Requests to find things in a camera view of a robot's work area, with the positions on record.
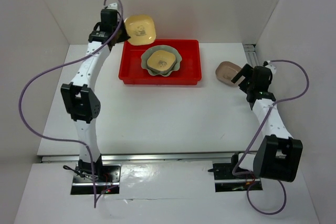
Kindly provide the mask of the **large green scalloped bowl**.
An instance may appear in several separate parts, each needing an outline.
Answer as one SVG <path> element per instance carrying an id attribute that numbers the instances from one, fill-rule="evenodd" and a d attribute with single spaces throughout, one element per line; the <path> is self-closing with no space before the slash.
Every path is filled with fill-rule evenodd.
<path id="1" fill-rule="evenodd" d="M 167 74 L 155 73 L 147 67 L 146 61 L 148 60 L 149 56 L 157 50 L 165 50 L 165 51 L 175 54 L 176 56 L 176 63 L 174 67 Z M 163 77 L 168 77 L 172 72 L 179 71 L 181 62 L 182 62 L 182 56 L 180 55 L 180 53 L 175 48 L 168 46 L 168 45 L 158 45 L 158 46 L 151 47 L 148 50 L 146 50 L 141 56 L 141 67 L 142 69 L 147 70 L 151 76 L 160 75 Z"/>

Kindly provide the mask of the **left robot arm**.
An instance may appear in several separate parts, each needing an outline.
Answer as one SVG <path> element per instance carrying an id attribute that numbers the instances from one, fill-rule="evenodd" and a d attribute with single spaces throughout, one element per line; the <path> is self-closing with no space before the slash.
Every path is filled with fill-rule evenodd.
<path id="1" fill-rule="evenodd" d="M 82 143 L 78 169 L 93 182 L 99 181 L 104 174 L 96 134 L 101 103 L 95 95 L 95 85 L 112 47 L 128 39 L 121 13 L 115 7 L 102 9 L 100 21 L 89 35 L 87 58 L 71 82 L 60 89 L 66 111 L 74 121 L 78 141 Z"/>

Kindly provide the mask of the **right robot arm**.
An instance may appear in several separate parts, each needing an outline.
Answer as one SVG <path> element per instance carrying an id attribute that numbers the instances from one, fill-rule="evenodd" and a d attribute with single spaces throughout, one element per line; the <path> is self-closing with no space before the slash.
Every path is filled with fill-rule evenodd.
<path id="1" fill-rule="evenodd" d="M 279 100 L 268 90 L 272 78 L 270 61 L 256 67 L 246 64 L 232 78 L 232 83 L 237 83 L 247 95 L 246 100 L 258 119 L 259 128 L 253 140 L 259 134 L 264 137 L 256 154 L 245 150 L 238 160 L 230 163 L 229 172 L 235 178 L 253 173 L 259 178 L 292 182 L 296 177 L 303 144 L 283 124 L 277 109 Z"/>

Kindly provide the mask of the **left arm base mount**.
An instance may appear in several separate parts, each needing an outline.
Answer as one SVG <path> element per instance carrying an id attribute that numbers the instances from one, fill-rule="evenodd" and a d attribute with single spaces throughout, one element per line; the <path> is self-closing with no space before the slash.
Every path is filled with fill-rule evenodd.
<path id="1" fill-rule="evenodd" d="M 121 165 L 107 165 L 104 167 L 103 174 L 93 178 L 91 174 L 81 172 L 78 165 L 75 168 L 63 166 L 64 169 L 73 172 L 71 184 L 71 195 L 93 195 L 93 180 L 96 184 L 97 195 L 104 192 L 106 195 L 119 194 Z"/>

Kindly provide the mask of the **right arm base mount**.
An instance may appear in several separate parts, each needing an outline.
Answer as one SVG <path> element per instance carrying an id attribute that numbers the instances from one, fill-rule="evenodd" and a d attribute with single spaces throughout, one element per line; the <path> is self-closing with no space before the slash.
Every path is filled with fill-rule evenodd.
<path id="1" fill-rule="evenodd" d="M 259 178 L 251 174 L 234 176 L 232 174 L 233 167 L 230 163 L 214 163 L 213 167 L 208 170 L 214 176 L 216 193 L 247 191 L 253 183 L 255 185 L 251 190 L 262 190 Z"/>

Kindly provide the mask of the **yellow square plate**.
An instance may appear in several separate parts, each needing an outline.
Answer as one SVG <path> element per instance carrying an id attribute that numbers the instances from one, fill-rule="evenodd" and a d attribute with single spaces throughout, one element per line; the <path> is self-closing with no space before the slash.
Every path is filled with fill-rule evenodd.
<path id="1" fill-rule="evenodd" d="M 128 42 L 133 46 L 152 44 L 156 40 L 154 20 L 149 15 L 133 15 L 125 21 L 125 28 L 130 36 Z"/>
<path id="2" fill-rule="evenodd" d="M 160 74 L 167 74 L 174 67 L 175 63 L 175 54 L 165 50 L 155 51 L 146 61 L 147 67 L 151 71 Z"/>

